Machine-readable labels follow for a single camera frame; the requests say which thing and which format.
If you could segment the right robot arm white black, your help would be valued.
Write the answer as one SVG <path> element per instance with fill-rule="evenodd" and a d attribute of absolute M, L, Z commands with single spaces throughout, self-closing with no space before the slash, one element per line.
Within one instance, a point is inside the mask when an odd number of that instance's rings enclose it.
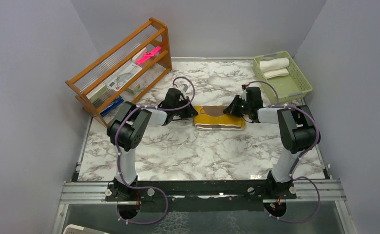
<path fill-rule="evenodd" d="M 224 114 L 247 116 L 253 123 L 272 123 L 279 127 L 283 145 L 276 165 L 268 173 L 265 194 L 277 198 L 289 189 L 292 176 L 301 158 L 321 140 L 320 131 L 307 105 L 271 105 L 265 107 L 259 87 L 242 86 Z"/>

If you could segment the white terry towel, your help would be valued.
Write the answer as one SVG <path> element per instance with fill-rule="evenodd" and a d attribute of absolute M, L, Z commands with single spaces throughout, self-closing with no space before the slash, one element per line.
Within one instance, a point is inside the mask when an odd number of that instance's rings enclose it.
<path fill-rule="evenodd" d="M 290 61 L 288 58 L 276 58 L 269 61 L 260 61 L 259 67 L 266 79 L 286 76 L 289 74 L 287 67 Z"/>

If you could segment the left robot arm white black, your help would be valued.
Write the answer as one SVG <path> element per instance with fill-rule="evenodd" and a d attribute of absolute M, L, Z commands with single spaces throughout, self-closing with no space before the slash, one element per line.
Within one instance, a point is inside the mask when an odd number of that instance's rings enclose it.
<path fill-rule="evenodd" d="M 106 195 L 121 196 L 131 200 L 136 196 L 137 173 L 135 149 L 141 142 L 148 125 L 165 126 L 175 120 L 198 115 L 186 95 L 187 85 L 174 85 L 165 99 L 156 107 L 139 108 L 126 101 L 107 128 L 107 136 L 117 150 L 117 170 L 114 185 Z"/>

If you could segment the yellow towel white trim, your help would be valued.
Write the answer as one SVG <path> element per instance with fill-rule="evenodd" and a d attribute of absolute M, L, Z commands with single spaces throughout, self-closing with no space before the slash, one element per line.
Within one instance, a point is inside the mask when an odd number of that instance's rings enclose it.
<path fill-rule="evenodd" d="M 246 122 L 242 117 L 224 114 L 226 106 L 194 106 L 198 115 L 193 117 L 197 130 L 244 130 Z"/>

